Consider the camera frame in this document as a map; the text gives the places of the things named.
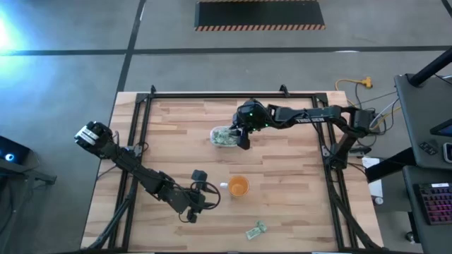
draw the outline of clear container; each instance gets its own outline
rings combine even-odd
[[[210,142],[218,147],[236,147],[239,137],[231,136],[229,126],[218,126],[210,131]]]

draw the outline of orange cup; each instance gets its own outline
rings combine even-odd
[[[242,197],[249,191],[249,182],[243,176],[233,176],[227,184],[227,189],[234,197]]]

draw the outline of black metal frame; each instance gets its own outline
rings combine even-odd
[[[328,107],[328,98],[326,93],[289,93],[287,91],[287,88],[284,85],[281,85],[279,92],[182,92],[182,93],[157,93],[155,91],[154,86],[151,87],[150,93],[138,93],[136,95],[136,101],[135,101],[135,108],[133,110],[133,117],[131,122],[131,129],[129,132],[129,146],[133,145],[133,139],[136,134],[136,125],[138,123],[138,114],[140,111],[140,107],[142,103],[145,102],[145,111],[144,111],[144,117],[143,117],[143,123],[142,123],[142,129],[141,129],[141,135],[140,135],[140,141],[138,144],[143,144],[146,137],[146,130],[147,125],[150,117],[150,109],[151,109],[151,102],[153,99],[174,99],[174,98],[184,98],[184,99],[191,99],[191,98],[305,98],[305,99],[311,99],[313,108],[319,107],[319,102],[322,103],[324,107]],[[318,136],[319,136],[319,146],[320,150],[322,151],[322,147],[325,144],[325,138],[323,134],[323,127],[320,123],[316,123],[316,127],[319,130]],[[328,135],[330,138],[331,144],[335,144],[336,139],[334,135],[334,129],[331,123],[327,123],[328,127]],[[400,253],[400,252],[391,252],[388,250],[366,250],[366,249],[360,249],[357,244],[357,238],[356,233],[352,230],[352,224],[349,223],[349,221],[346,221],[347,228],[348,228],[348,236],[350,238],[350,245],[351,248],[345,247],[344,244],[344,236],[342,233],[342,229],[340,226],[340,218],[338,213],[338,207],[337,205],[332,201],[333,194],[331,192],[331,188],[333,188],[333,182],[331,178],[331,168],[327,166],[326,158],[324,157],[323,153],[321,153],[322,159],[323,159],[323,168],[326,175],[326,186],[328,189],[328,197],[330,199],[330,206],[331,206],[331,216],[333,218],[333,227],[335,232],[335,238],[338,246],[337,253]],[[347,189],[345,186],[345,179],[343,172],[341,170],[336,172],[338,175],[338,185],[340,189],[340,196],[341,200],[345,206],[345,208],[350,211],[350,203],[347,196]],[[121,180],[119,183],[119,190],[118,190],[118,197],[117,197],[117,203],[116,203],[116,209],[115,209],[115,224],[113,225],[113,230],[108,231],[109,236],[109,243],[108,248],[102,249],[102,246],[96,246],[96,249],[82,249],[79,251],[76,251],[75,253],[124,253],[128,252],[129,249],[129,241],[130,241],[130,234],[131,234],[131,227],[133,223],[133,211],[135,207],[135,200],[136,200],[136,189],[138,187],[138,181],[137,179],[133,179],[131,184],[131,190],[129,191],[129,194],[127,195],[126,199],[124,200],[124,194],[126,190],[126,182],[128,174],[123,171],[121,175]],[[116,241],[117,241],[117,224],[119,223],[119,220],[121,219],[121,216],[125,213],[126,209],[129,209],[127,216],[126,216],[126,223],[125,223],[125,230],[123,235],[123,241],[121,243],[121,247],[116,247]]]

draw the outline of blue light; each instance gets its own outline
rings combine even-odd
[[[10,162],[10,161],[12,161],[12,160],[14,159],[14,155],[12,155],[12,154],[7,154],[7,155],[5,156],[5,159],[6,159],[8,162]]]

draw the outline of wooden tabletop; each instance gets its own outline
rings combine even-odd
[[[344,92],[327,93],[330,105],[347,105]],[[120,92],[117,96],[110,128],[119,132],[120,145],[127,142],[135,96],[135,92]],[[312,108],[310,99],[260,101],[264,105]],[[208,181],[216,186],[233,175],[242,175],[248,178],[251,188],[241,198],[232,198],[227,190],[220,189],[222,200],[218,207],[202,211],[195,224],[184,224],[168,204],[156,201],[140,186],[130,251],[337,250],[319,142],[312,125],[253,133],[252,148],[247,151],[210,143],[212,128],[230,126],[233,113],[243,102],[244,99],[153,100],[146,136],[149,149],[143,154],[145,167],[169,174],[184,187],[189,186],[191,173],[198,169],[207,172]],[[335,134],[337,139],[342,135],[337,128]],[[99,173],[111,166],[112,162],[103,161]],[[344,173],[353,215],[372,240],[382,246],[364,174],[354,168]],[[120,175],[121,170],[113,169],[97,181],[82,247],[89,246],[111,219]],[[214,195],[206,196],[208,201],[216,202]],[[245,232],[255,227],[259,219],[268,231],[248,241]],[[342,226],[347,238],[343,219]]]

